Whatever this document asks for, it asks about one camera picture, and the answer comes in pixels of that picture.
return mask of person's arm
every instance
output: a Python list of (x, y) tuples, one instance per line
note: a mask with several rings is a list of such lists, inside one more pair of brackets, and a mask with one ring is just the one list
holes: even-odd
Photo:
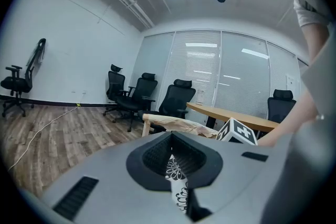
[[(310, 63), (313, 62), (329, 37), (328, 29), (323, 24), (308, 24), (301, 27), (308, 44)], [(274, 130), (258, 140), (260, 146), (273, 146), (284, 134), (296, 132), (302, 123), (316, 117), (318, 111), (310, 93), (306, 90), (287, 117)]]

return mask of baseboard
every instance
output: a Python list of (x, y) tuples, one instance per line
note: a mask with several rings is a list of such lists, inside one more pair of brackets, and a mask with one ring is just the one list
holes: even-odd
[[(13, 97), (0, 94), (0, 100), (9, 100), (9, 99), (13, 99)], [(42, 101), (42, 100), (34, 100), (34, 99), (25, 99), (25, 98), (22, 98), (22, 100), (23, 101), (29, 101), (33, 104), (41, 104), (41, 105), (77, 106), (77, 103), (51, 102), (51, 101)], [(83, 103), (80, 104), (80, 106), (90, 107), (90, 108), (104, 107), (106, 105), (108, 105), (108, 104), (83, 104)]]

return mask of white wall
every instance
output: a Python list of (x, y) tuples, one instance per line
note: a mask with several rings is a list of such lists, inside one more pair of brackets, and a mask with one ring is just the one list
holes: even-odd
[(25, 97), (79, 102), (86, 91), (82, 103), (106, 103), (110, 65), (123, 68), (127, 87), (142, 42), (124, 19), (127, 12), (116, 0), (15, 0), (1, 29), (0, 79), (10, 76), (5, 67), (11, 65), (22, 66), (23, 76), (32, 50), (46, 38), (44, 62)]
[(302, 44), (275, 29), (243, 20), (224, 18), (192, 18), (163, 22), (154, 28), (142, 32), (143, 36), (155, 35), (167, 31), (187, 29), (218, 29), (235, 31), (273, 42), (296, 54), (300, 59), (308, 61), (308, 52)]

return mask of black vent grille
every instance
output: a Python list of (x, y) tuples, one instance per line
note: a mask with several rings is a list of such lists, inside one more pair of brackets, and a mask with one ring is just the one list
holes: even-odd
[(97, 183), (97, 179), (82, 177), (54, 207), (54, 211), (69, 220), (73, 220)]

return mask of wooden table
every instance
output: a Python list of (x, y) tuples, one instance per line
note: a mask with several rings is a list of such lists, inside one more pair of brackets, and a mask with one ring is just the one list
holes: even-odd
[(215, 126), (216, 119), (226, 122), (230, 118), (235, 118), (236, 120), (244, 123), (246, 126), (250, 127), (253, 130), (263, 132), (270, 132), (279, 125), (279, 123), (276, 123), (274, 121), (268, 121), (255, 116), (246, 115), (226, 109), (213, 108), (211, 106), (187, 103), (187, 107), (199, 113), (207, 115), (208, 120), (206, 122), (206, 126), (212, 129)]

